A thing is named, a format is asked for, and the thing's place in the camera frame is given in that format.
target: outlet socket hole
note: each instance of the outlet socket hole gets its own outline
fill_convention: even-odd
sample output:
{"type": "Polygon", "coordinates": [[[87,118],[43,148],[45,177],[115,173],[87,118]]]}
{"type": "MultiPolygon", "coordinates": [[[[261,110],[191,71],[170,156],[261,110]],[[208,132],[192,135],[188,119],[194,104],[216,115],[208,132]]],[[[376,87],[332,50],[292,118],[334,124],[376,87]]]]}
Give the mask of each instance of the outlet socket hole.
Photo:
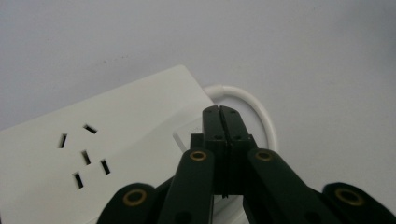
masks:
{"type": "Polygon", "coordinates": [[[84,187],[84,185],[82,184],[81,176],[79,176],[79,173],[75,173],[74,177],[76,179],[78,188],[82,189],[84,187]]]}
{"type": "Polygon", "coordinates": [[[87,165],[91,164],[90,157],[88,157],[87,150],[82,151],[81,154],[82,154],[82,157],[84,158],[85,164],[87,164],[87,165]]]}
{"type": "Polygon", "coordinates": [[[66,137],[67,133],[63,133],[59,141],[59,148],[64,148],[64,144],[66,143],[66,137]]]}
{"type": "Polygon", "coordinates": [[[86,125],[84,126],[84,128],[85,128],[88,132],[93,133],[93,134],[96,134],[96,133],[98,132],[96,129],[94,129],[93,127],[91,127],[91,126],[88,125],[88,124],[86,124],[86,125]]]}
{"type": "Polygon", "coordinates": [[[103,169],[105,170],[106,175],[110,174],[110,169],[108,169],[106,160],[100,161],[102,163],[103,169]]]}

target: cable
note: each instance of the cable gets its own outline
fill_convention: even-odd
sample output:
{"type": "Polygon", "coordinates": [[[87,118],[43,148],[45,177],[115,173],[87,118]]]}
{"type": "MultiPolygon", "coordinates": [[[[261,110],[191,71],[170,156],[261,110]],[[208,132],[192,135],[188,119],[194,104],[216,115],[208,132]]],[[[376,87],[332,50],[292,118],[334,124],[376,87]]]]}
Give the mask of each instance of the cable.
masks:
{"type": "Polygon", "coordinates": [[[269,149],[278,152],[276,130],[273,122],[270,119],[268,111],[264,108],[262,103],[247,91],[234,86],[225,85],[213,85],[204,88],[206,94],[210,99],[215,100],[224,96],[233,96],[247,102],[257,113],[260,120],[262,121],[262,126],[264,127],[267,143],[269,149]]]}

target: white surface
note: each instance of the white surface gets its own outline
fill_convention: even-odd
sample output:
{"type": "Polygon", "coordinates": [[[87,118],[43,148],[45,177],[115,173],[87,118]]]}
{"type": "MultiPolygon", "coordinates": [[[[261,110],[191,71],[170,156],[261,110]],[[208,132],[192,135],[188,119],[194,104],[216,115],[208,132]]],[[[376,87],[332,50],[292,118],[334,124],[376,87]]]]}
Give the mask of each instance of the white surface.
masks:
{"type": "MultiPolygon", "coordinates": [[[[395,21],[393,0],[4,0],[0,129],[182,63],[257,96],[307,185],[396,213],[395,21]]],[[[223,103],[265,146],[254,113],[223,103]]]]}
{"type": "Polygon", "coordinates": [[[118,189],[159,186],[174,175],[182,154],[173,131],[211,105],[179,66],[0,132],[2,223],[88,223],[118,189]]]}

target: white power strip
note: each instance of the white power strip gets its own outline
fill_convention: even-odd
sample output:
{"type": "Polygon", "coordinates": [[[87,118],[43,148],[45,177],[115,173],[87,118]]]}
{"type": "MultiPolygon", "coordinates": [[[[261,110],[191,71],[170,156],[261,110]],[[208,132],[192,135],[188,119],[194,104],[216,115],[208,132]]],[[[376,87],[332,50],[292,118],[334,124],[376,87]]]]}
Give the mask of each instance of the white power strip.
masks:
{"type": "Polygon", "coordinates": [[[121,187],[175,173],[211,105],[177,66],[0,132],[2,223],[94,223],[121,187]]]}

